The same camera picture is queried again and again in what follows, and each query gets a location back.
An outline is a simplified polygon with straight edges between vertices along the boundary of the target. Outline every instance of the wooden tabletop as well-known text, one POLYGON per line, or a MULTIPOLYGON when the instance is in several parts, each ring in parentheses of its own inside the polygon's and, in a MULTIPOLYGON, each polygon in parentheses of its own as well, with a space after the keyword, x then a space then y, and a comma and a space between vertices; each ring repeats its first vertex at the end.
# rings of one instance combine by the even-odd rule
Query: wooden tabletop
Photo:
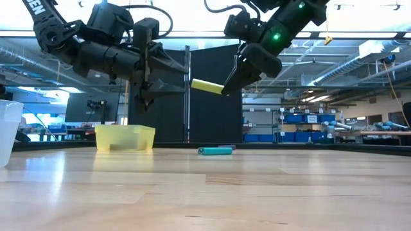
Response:
POLYGON ((12 153, 1 230, 410 230, 411 158, 344 151, 12 153))

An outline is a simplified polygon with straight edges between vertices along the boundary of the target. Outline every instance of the yellow sponge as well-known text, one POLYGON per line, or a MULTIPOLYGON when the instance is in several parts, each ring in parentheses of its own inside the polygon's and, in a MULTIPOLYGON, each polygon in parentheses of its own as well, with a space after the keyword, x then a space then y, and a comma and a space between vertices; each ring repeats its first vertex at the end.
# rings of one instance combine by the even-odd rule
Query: yellow sponge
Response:
POLYGON ((204 90, 204 91, 212 92, 215 94, 221 94, 221 91, 224 88, 223 85, 210 83, 210 82, 207 82, 204 80, 198 80, 198 79, 193 79, 193 81, 191 82, 191 87, 194 89, 204 90))

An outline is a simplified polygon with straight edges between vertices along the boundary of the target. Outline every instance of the yellow plastic container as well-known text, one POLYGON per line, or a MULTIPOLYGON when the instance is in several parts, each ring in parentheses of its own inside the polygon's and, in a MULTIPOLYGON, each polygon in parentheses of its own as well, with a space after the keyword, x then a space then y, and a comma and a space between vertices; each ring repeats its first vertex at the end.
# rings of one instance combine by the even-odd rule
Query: yellow plastic container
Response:
POLYGON ((96 126, 97 150, 150 150, 155 128, 141 125, 96 126))

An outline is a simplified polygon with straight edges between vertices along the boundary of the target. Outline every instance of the robotic arm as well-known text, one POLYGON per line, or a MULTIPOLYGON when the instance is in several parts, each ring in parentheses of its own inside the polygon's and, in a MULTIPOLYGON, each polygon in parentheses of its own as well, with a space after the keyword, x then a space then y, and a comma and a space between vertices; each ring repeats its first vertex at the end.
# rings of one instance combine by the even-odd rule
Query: robotic arm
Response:
POLYGON ((232 38, 245 41, 238 50, 235 66, 224 84, 223 95, 239 90, 261 79, 261 73, 275 78, 282 69, 276 56, 291 45, 291 41, 310 22, 320 26, 326 20, 326 4, 329 0, 241 0, 258 14, 251 19, 243 5, 229 6, 213 13, 241 8, 238 15, 230 15, 224 33, 232 38), (267 13, 277 8, 268 22, 261 22, 260 9, 267 13))
POLYGON ((84 24, 81 20, 66 22, 55 9, 55 0, 23 2, 33 18, 37 42, 43 51, 71 64, 73 71, 84 78, 90 70, 95 70, 108 74, 112 81, 122 78, 138 85, 139 113, 146 112, 155 98, 184 93, 183 88, 161 80, 149 81, 152 69, 175 73, 187 73, 187 70, 165 53, 160 42, 153 42, 161 38, 159 21, 145 18, 134 23, 127 8, 153 8, 171 20, 164 10, 101 3, 94 5, 88 23, 84 24), (121 43, 124 32, 128 33, 128 40, 121 43))

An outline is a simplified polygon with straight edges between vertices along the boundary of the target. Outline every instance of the teal object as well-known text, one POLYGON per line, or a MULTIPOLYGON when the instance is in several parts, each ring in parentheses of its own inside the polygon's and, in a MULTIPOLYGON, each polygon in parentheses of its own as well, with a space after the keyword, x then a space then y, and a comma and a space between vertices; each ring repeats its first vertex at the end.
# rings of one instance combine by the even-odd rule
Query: teal object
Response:
POLYGON ((199 155, 231 155, 232 148, 199 148, 199 155))

